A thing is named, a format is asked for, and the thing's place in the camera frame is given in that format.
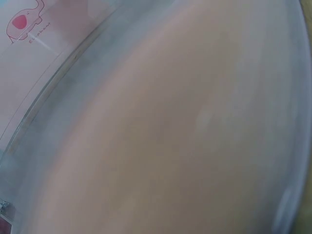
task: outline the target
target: red heart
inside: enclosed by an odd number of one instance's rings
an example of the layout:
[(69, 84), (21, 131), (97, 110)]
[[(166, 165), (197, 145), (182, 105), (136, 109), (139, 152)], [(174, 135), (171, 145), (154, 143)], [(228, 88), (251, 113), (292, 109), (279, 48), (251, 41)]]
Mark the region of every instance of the red heart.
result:
[(17, 16), (13, 21), (12, 24), (17, 27), (18, 29), (23, 29), (27, 25), (27, 19), (25, 15)]

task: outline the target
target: elephant illustration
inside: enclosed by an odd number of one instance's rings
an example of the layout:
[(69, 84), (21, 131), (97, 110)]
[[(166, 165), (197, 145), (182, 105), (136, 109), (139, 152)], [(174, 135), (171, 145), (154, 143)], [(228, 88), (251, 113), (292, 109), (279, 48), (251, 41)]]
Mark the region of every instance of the elephant illustration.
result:
[(36, 8), (21, 10), (10, 20), (6, 28), (6, 33), (12, 43), (14, 43), (13, 39), (26, 39), (28, 37), (28, 33), (34, 28), (34, 26), (42, 22), (40, 12), (44, 8), (44, 2), (43, 0), (36, 1), (38, 3)]

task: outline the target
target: beige surface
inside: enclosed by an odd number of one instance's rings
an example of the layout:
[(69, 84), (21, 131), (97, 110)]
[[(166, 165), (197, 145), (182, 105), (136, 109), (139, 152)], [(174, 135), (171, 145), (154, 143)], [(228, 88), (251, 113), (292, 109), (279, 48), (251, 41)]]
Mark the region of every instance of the beige surface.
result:
[(30, 233), (270, 233), (296, 116), (287, 29), (282, 1), (181, 8), (81, 117)]

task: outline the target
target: pink surface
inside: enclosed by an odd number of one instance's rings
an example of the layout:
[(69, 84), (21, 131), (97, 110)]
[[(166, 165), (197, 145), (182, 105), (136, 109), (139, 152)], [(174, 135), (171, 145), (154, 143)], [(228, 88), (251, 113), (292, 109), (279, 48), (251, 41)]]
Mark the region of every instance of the pink surface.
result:
[(108, 8), (103, 0), (8, 4), (0, 15), (1, 150), (50, 77), (98, 26)]

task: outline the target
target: red object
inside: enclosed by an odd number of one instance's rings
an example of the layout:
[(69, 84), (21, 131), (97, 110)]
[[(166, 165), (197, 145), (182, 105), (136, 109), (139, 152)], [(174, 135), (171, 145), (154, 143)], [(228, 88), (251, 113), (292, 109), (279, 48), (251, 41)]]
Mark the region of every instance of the red object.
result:
[(23, 29), (27, 25), (27, 19), (25, 15), (17, 16), (13, 21), (12, 24), (17, 27), (18, 29)]
[(12, 225), (0, 217), (0, 234), (10, 234)]

